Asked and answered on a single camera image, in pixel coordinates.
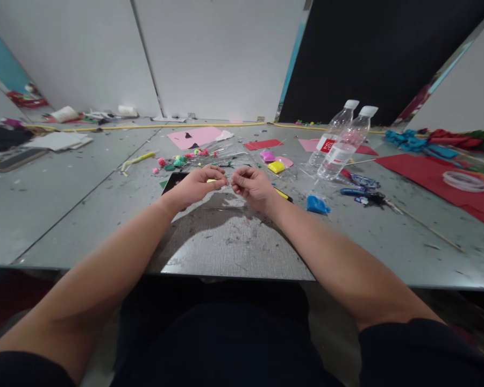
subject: person's right hand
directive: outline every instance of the person's right hand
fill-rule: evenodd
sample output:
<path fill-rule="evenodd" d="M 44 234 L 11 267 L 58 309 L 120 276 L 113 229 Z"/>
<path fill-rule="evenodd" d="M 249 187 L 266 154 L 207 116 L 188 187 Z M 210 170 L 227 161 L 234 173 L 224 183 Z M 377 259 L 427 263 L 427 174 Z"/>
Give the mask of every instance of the person's right hand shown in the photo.
<path fill-rule="evenodd" d="M 275 204 L 284 200 L 271 185 L 265 172 L 250 167 L 243 167 L 231 176 L 233 192 L 241 195 L 251 207 L 269 215 Z"/>

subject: black curtain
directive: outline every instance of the black curtain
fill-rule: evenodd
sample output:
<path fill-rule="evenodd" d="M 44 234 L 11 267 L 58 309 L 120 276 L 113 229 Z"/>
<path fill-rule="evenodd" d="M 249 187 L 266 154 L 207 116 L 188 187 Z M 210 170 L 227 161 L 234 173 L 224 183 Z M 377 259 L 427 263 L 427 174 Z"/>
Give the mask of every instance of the black curtain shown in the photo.
<path fill-rule="evenodd" d="M 484 0 L 315 0 L 280 122 L 328 123 L 347 99 L 390 125 L 484 19 Z"/>

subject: white bottle cap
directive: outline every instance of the white bottle cap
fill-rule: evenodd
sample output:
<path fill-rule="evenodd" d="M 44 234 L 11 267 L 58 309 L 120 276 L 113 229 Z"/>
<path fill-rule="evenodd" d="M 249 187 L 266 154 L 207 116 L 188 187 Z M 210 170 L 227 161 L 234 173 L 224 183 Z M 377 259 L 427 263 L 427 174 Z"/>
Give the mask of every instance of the white bottle cap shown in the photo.
<path fill-rule="evenodd" d="M 378 107 L 376 106 L 363 106 L 362 109 L 360 109 L 360 116 L 366 116 L 366 117 L 373 117 L 378 110 Z"/>
<path fill-rule="evenodd" d="M 355 109 L 357 105 L 359 104 L 360 101 L 357 101 L 356 99 L 348 99 L 346 101 L 346 104 L 344 105 L 345 108 L 348 109 Z"/>

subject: bottle label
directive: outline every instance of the bottle label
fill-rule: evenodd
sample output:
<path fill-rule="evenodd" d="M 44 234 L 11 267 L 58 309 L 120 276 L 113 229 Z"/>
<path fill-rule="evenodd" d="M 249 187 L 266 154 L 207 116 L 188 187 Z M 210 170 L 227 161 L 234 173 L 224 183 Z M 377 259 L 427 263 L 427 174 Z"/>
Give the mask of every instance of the bottle label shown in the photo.
<path fill-rule="evenodd" d="M 316 149 L 318 151 L 328 153 L 332 149 L 333 144 L 335 144 L 335 139 L 321 137 L 321 139 L 317 143 Z"/>
<path fill-rule="evenodd" d="M 355 153 L 355 151 L 352 150 L 342 150 L 339 148 L 332 148 L 332 151 L 326 155 L 325 159 L 329 163 L 334 163 L 334 164 L 339 164 L 339 165 L 346 165 L 348 160 L 351 158 L 351 156 Z"/>

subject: hand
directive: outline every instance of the hand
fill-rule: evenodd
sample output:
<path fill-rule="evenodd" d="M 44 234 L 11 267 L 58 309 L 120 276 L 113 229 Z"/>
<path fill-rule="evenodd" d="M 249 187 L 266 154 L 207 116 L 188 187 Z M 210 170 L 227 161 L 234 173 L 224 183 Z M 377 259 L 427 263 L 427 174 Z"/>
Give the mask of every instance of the hand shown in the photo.
<path fill-rule="evenodd" d="M 183 211 L 189 205 L 202 200 L 208 192 L 228 185 L 225 173 L 224 169 L 210 164 L 203 168 L 196 168 L 161 199 L 176 213 Z M 207 183 L 208 179 L 216 181 Z"/>
<path fill-rule="evenodd" d="M 241 195 L 251 207 L 269 215 L 276 203 L 282 203 L 280 194 L 271 185 L 263 171 L 243 167 L 231 176 L 233 192 Z"/>

